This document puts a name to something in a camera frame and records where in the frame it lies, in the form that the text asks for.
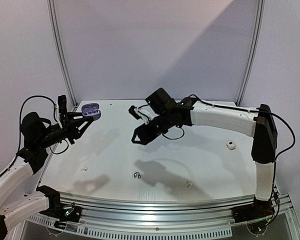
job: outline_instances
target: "white backdrop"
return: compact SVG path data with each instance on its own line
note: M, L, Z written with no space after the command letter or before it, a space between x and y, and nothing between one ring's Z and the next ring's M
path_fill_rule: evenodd
M23 101L31 95L57 100L58 95L66 92L47 2L1 0L0 171L11 162L18 148L19 111ZM52 104L45 99L30 100L23 115L30 111L52 119ZM20 186L14 197L23 196L35 185L36 176Z
M159 87L174 98L236 101L257 0L56 0L75 95L144 99Z
M300 221L300 0L265 1L256 56L244 95L244 106L265 103L291 125L295 147L277 164L277 183L289 193ZM278 151L292 142L276 120Z

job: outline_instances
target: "robotic arm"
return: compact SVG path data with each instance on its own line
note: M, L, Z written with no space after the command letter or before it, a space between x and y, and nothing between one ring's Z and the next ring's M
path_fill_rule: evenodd
M215 105L197 96L185 97L180 102L159 88L146 102L158 114L149 117L140 107L131 106L129 113L144 124L134 130L132 142L147 145L170 128L176 126L211 126L243 133L253 137L251 155L256 165L256 191L253 204L234 207L232 214L236 223L263 218L274 213L271 202L273 192L277 129L267 105L259 108L243 108Z
M0 173L0 240L16 224L38 212L61 222L79 221L81 208L60 203L60 193L48 186L38 187L31 195L9 205L3 206L3 203L16 187L44 166L48 157L46 148L65 139L74 144L90 124L101 117L96 103L84 105L81 110L67 112L66 96L61 95L58 97L58 123L52 125L50 120L39 117L36 112L30 112L23 118L20 132L24 136L24 147L16 153L9 167Z

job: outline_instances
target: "gray floor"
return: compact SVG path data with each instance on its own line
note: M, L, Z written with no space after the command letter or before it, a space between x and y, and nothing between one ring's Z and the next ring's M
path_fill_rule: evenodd
M223 238L224 240L255 240L256 236L251 234L246 225L232 228L233 237ZM78 236L70 233L62 233L57 237L49 234L45 226L41 226L32 222L26 222L22 234L22 240L91 240L93 238ZM291 240L288 223L285 214L277 217L275 222L266 230L264 236L260 235L257 239L261 240Z

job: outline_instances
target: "white tabletop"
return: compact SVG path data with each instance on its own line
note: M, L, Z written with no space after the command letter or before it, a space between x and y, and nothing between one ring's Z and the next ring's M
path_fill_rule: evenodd
M128 109L144 105L144 100L82 101L78 110L88 103L100 104L101 118L65 153L52 157L41 186L125 201L214 201L255 193L251 137L209 126L184 126L179 140L159 136L146 146L133 144L134 129L143 122ZM174 127L167 136L181 133ZM229 140L235 150L227 148ZM55 152L65 146L59 144ZM135 172L141 179L134 178Z

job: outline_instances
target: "white table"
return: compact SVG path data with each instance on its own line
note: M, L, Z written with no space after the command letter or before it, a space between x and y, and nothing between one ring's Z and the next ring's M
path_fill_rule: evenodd
M100 120L65 153L51 158L41 186L119 201L215 201L255 193L251 137L208 126L184 126L182 139L159 136L146 146L133 144L134 129L143 122L134 119L128 109L145 101L83 101L78 110L95 102L100 104ZM167 136L180 134L174 127ZM236 144L235 150L226 147L228 140ZM65 146L59 144L55 152ZM141 179L134 178L135 172Z

